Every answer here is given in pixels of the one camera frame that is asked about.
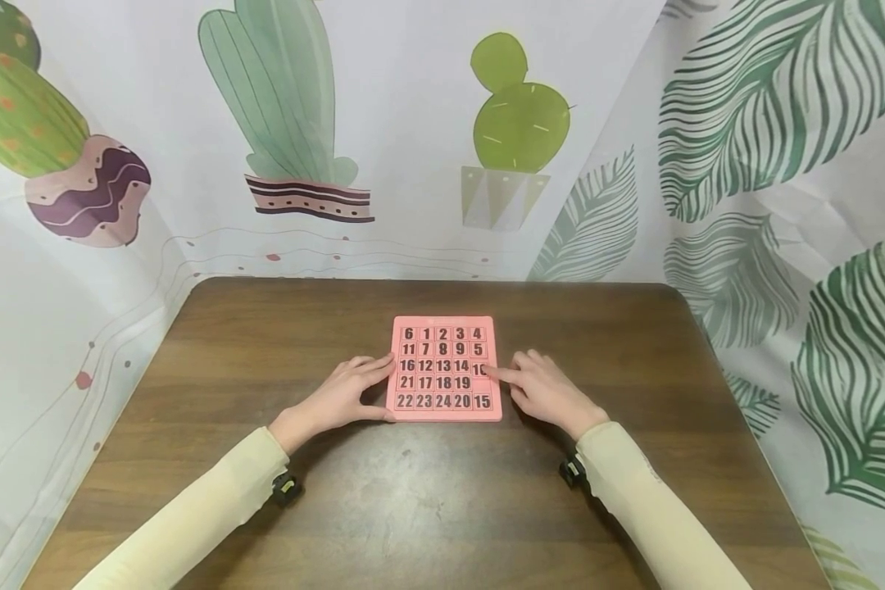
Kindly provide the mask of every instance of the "brown tabletop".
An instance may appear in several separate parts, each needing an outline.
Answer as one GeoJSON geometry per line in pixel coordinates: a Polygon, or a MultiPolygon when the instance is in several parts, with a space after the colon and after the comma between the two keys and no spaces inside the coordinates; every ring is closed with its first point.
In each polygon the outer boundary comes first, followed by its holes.
{"type": "MultiPolygon", "coordinates": [[[[397,315],[491,315],[634,436],[754,589],[828,588],[683,299],[657,285],[213,279],[180,312],[27,580],[71,588],[237,441],[397,315]]],[[[492,424],[368,424],[308,443],[269,503],[180,588],[658,588],[567,442],[503,397],[492,424]]]]}

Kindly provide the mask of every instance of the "cactus illustration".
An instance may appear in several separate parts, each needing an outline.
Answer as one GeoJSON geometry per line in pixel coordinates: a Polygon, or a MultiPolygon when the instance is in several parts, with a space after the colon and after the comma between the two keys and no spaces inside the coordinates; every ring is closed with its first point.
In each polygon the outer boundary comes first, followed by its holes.
{"type": "Polygon", "coordinates": [[[0,0],[0,54],[15,57],[25,66],[37,70],[41,49],[33,26],[20,8],[0,0]]]}
{"type": "Polygon", "coordinates": [[[331,49],[312,0],[236,0],[234,11],[200,20],[200,49],[249,142],[246,180],[263,213],[304,212],[336,221],[373,221],[369,194],[334,155],[331,49]],[[308,192],[329,195],[319,201],[308,192]],[[344,203],[335,205],[335,198],[344,203]]]}
{"type": "Polygon", "coordinates": [[[475,77],[492,92],[475,118],[475,151],[482,166],[540,172],[567,138],[567,101],[554,88],[524,81],[528,58],[509,33],[482,39],[472,53],[471,65],[475,77]]]}
{"type": "Polygon", "coordinates": [[[41,75],[0,54],[0,163],[32,179],[72,166],[89,125],[41,75]]]}

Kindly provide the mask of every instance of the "long sleeve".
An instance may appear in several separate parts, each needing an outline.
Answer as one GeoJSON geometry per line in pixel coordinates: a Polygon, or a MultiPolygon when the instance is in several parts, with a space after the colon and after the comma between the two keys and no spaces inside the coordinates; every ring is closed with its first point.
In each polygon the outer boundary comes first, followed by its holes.
{"type": "Polygon", "coordinates": [[[288,456],[268,429],[226,453],[96,565],[76,590],[167,589],[271,496],[288,456]]]}
{"type": "Polygon", "coordinates": [[[751,589],[620,424],[590,429],[577,449],[592,495],[621,523],[664,590],[751,589]]]}

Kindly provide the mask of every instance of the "pink dot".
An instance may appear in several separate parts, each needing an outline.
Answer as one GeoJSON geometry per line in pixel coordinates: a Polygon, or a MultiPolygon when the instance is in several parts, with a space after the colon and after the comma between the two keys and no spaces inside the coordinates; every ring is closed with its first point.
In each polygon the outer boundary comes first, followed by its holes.
{"type": "Polygon", "coordinates": [[[75,386],[81,390],[89,389],[89,387],[91,387],[91,375],[84,371],[80,371],[75,376],[75,386]]]}

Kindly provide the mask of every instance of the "curtain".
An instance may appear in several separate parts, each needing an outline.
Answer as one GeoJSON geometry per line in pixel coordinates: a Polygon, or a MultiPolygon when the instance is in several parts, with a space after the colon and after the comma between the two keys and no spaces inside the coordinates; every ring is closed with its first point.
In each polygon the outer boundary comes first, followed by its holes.
{"type": "Polygon", "coordinates": [[[885,590],[885,0],[0,0],[0,588],[219,275],[665,282],[885,590]]]}

